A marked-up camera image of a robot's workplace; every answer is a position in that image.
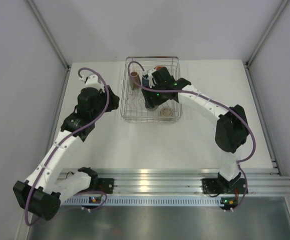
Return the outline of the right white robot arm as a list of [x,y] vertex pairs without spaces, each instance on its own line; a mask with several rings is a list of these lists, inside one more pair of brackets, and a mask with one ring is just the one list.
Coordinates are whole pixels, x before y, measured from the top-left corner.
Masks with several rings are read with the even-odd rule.
[[200,113],[215,126],[215,143],[223,152],[216,180],[205,180],[204,192],[230,193],[241,180],[238,165],[242,162],[236,152],[247,137],[253,136],[245,110],[240,105],[226,106],[202,94],[184,79],[175,79],[166,67],[145,70],[142,73],[141,91],[145,106],[151,110],[173,100]]

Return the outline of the dark blue cup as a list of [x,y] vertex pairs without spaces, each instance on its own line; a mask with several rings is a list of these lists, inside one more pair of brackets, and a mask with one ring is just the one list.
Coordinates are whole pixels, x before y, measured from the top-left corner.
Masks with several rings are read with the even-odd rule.
[[145,76],[142,76],[142,86],[145,87],[145,88],[150,87],[149,79],[147,77],[145,77]]

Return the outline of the black cup brown handle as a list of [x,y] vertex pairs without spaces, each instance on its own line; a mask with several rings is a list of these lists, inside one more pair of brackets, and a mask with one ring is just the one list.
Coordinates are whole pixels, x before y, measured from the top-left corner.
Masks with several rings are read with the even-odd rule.
[[131,90],[138,89],[140,84],[141,82],[140,82],[139,74],[135,71],[130,72],[129,85],[130,85]]

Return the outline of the grey-green cup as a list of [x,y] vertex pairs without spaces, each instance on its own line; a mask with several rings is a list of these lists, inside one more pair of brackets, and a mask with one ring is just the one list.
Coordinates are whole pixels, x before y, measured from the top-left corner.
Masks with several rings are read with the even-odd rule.
[[151,107],[151,106],[146,106],[146,109],[148,110],[148,111],[155,111],[155,110],[157,110],[157,108],[158,108],[158,106],[154,106],[154,107]]

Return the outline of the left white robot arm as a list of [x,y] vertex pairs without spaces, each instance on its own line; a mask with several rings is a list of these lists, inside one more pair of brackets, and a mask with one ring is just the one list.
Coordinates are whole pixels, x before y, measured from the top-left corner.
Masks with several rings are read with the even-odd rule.
[[95,128],[95,122],[104,113],[116,110],[119,100],[109,85],[93,85],[81,90],[74,111],[65,118],[41,163],[24,181],[19,180],[13,186],[17,202],[26,215],[32,213],[49,221],[74,195],[80,192],[103,193],[98,173],[89,167],[79,168],[61,182],[57,179],[73,153]]

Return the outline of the orange cup black interior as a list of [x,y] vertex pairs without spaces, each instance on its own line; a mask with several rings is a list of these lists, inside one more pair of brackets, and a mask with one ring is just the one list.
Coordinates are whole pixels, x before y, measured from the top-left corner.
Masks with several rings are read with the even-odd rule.
[[158,70],[160,70],[160,69],[162,69],[163,68],[163,66],[156,66],[155,67],[155,69],[158,71]]

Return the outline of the beige speckled cup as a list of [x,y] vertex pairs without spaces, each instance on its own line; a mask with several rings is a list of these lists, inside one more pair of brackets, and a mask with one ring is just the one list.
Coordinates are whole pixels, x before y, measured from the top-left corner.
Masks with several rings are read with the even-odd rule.
[[165,106],[160,110],[161,117],[169,118],[169,117],[172,117],[173,115],[174,115],[173,109],[170,107]]

